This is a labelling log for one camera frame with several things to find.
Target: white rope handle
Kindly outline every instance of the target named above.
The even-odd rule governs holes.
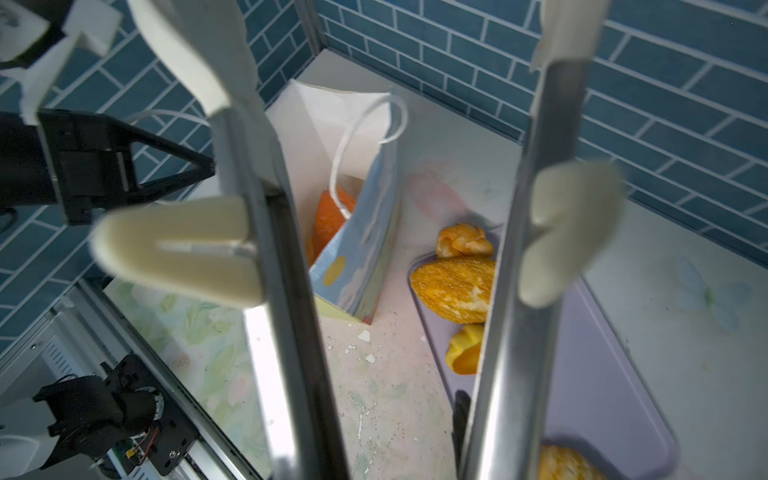
[[[333,203],[335,203],[339,208],[339,211],[344,216],[345,220],[349,220],[352,216],[352,213],[347,209],[346,205],[343,204],[341,200],[339,200],[339,193],[336,191],[336,180],[339,177],[341,160],[343,159],[344,151],[346,151],[346,148],[349,146],[349,141],[352,140],[352,136],[357,132],[357,129],[360,128],[360,125],[362,125],[365,119],[367,119],[367,117],[382,104],[395,104],[400,108],[400,125],[397,127],[397,130],[395,130],[395,133],[380,140],[379,145],[388,144],[391,141],[397,140],[397,138],[402,135],[402,132],[406,129],[406,126],[408,126],[408,108],[406,107],[406,101],[397,95],[387,94],[375,100],[373,103],[371,103],[371,105],[368,105],[368,107],[362,111],[362,113],[355,119],[355,121],[349,125],[349,127],[344,132],[344,135],[341,136],[339,146],[336,149],[336,153],[333,155],[331,178],[329,182],[329,193],[333,199]]]

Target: floral pattern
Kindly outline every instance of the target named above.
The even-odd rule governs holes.
[[[242,311],[120,279],[104,293],[251,465],[268,478],[272,468]]]

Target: tray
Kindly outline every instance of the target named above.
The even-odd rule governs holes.
[[[498,250],[498,233],[488,239]],[[434,260],[434,253],[417,259],[409,277]],[[475,376],[457,375],[445,364],[449,341],[462,326],[411,294],[451,403],[457,390],[471,396]],[[576,448],[611,479],[663,478],[677,465],[669,428],[582,278],[563,299],[542,441]]]

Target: black wire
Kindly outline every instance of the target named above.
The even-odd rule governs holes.
[[[3,234],[7,232],[8,230],[13,227],[14,223],[16,223],[16,220],[18,220],[18,212],[15,208],[11,207],[0,207],[0,217],[3,217],[5,215],[9,215],[9,219],[5,222],[5,225],[0,227],[0,234]]]
[[[77,378],[77,377],[78,377],[78,376],[77,376],[77,375],[75,375],[74,373],[68,373],[67,375],[64,375],[64,376],[62,376],[60,379],[56,380],[54,383],[59,383],[61,380],[65,379],[65,378],[67,378],[67,377],[69,377],[69,376],[73,376],[73,377],[75,377],[75,378]]]

